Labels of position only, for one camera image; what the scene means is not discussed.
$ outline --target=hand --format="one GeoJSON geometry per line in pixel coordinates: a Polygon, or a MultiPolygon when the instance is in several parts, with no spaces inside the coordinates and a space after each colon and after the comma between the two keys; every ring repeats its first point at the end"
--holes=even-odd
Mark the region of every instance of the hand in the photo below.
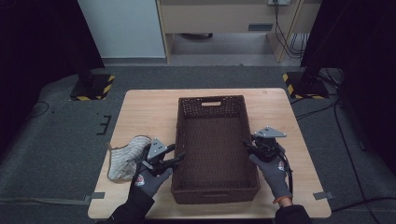
{"type": "Polygon", "coordinates": [[[249,158],[262,171],[262,175],[275,197],[274,203],[279,203],[284,198],[292,198],[285,180],[285,164],[279,157],[270,162],[261,161],[253,154],[249,158]]]}
{"type": "Polygon", "coordinates": [[[140,164],[139,176],[134,184],[135,188],[141,188],[148,196],[153,197],[161,184],[171,176],[173,173],[172,168],[168,168],[162,175],[154,176],[149,172],[144,164],[140,164]]]}

